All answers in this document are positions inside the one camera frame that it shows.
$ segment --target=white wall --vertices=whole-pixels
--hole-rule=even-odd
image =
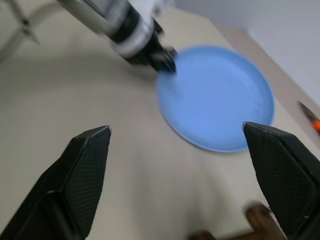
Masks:
[[[248,31],[320,106],[320,0],[176,1],[178,8]]]

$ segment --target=beige table surface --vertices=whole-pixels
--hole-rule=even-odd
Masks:
[[[206,19],[173,10],[165,42],[230,47]],[[247,150],[201,150],[175,134],[157,106],[155,74],[118,57],[65,11],[0,65],[0,230],[69,140],[111,125],[104,187],[89,240],[183,240],[198,229],[223,236],[248,227],[242,208],[266,203]],[[276,101],[274,126],[320,150]]]

